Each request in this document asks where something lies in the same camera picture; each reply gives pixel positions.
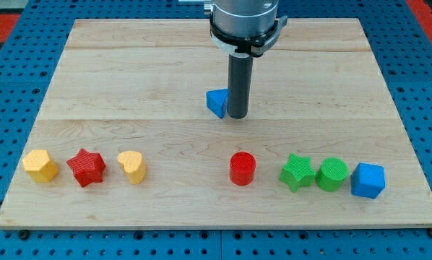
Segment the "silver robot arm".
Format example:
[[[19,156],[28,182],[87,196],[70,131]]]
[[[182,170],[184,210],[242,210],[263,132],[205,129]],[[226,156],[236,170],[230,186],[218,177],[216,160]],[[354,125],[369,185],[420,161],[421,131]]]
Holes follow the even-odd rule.
[[[259,58],[272,48],[288,22],[278,0],[178,0],[201,4],[215,45],[236,58]]]

